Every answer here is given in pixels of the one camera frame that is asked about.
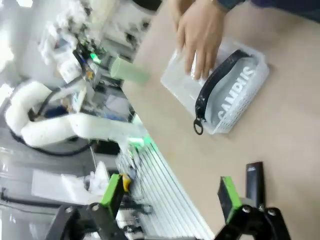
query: human hand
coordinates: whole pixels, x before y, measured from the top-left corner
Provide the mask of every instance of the human hand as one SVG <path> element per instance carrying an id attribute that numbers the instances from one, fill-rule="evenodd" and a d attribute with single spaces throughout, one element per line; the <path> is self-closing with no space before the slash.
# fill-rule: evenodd
<path id="1" fill-rule="evenodd" d="M 215 65 L 222 41 L 226 12 L 216 0 L 196 0 L 180 19 L 177 31 L 178 48 L 185 47 L 185 72 L 190 73 L 196 53 L 194 78 L 208 78 Z"/>
<path id="2" fill-rule="evenodd" d="M 188 10 L 195 0 L 168 0 L 169 9 L 173 17 L 175 30 L 178 30 L 178 25 L 182 15 Z"/>

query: yellow object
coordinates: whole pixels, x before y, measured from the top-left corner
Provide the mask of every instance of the yellow object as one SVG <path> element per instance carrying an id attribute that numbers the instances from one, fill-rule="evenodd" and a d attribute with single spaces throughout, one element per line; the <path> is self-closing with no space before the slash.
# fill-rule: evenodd
<path id="1" fill-rule="evenodd" d="M 132 182 L 131 178 L 127 174 L 120 174 L 122 176 L 123 181 L 123 189 L 125 192 L 129 192 L 129 186 Z"/>

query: table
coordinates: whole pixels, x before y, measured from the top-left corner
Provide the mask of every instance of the table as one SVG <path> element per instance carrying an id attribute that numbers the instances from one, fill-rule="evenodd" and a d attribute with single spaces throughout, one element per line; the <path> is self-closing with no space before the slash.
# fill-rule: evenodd
<path id="1" fill-rule="evenodd" d="M 154 17 L 135 63 L 151 74 L 123 90 L 185 191 L 214 233 L 224 224 L 220 176 L 245 195 L 247 163 L 264 161 L 268 206 L 281 209 L 292 239 L 320 234 L 320 25 L 244 3 L 225 35 L 266 55 L 270 75 L 229 134 L 195 134 L 193 117 L 162 86 L 175 48 L 167 3 Z"/>

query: tabletop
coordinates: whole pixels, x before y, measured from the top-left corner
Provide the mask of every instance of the tabletop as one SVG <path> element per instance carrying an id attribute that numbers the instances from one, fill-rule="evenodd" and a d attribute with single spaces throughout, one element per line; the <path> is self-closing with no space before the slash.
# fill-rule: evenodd
<path id="1" fill-rule="evenodd" d="M 228 134 L 195 134 L 193 117 L 161 84 L 175 49 L 164 3 L 137 52 L 150 72 L 123 90 L 178 180 L 216 234 L 224 225 L 220 176 L 245 196 L 246 164 L 263 161 L 267 206 L 282 211 L 292 239 L 320 234 L 320 25 L 250 3 L 228 13 L 226 36 L 266 56 L 270 74 Z"/>

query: green light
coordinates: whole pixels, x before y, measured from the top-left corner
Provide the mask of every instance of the green light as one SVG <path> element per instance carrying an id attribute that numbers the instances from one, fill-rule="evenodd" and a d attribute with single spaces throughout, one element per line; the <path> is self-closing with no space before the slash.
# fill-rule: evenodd
<path id="1" fill-rule="evenodd" d="M 92 58 L 92 60 L 93 60 L 95 63 L 98 63 L 98 64 L 101 63 L 101 60 L 98 58 L 97 54 L 95 54 L 95 53 L 90 53 L 90 57 Z"/>

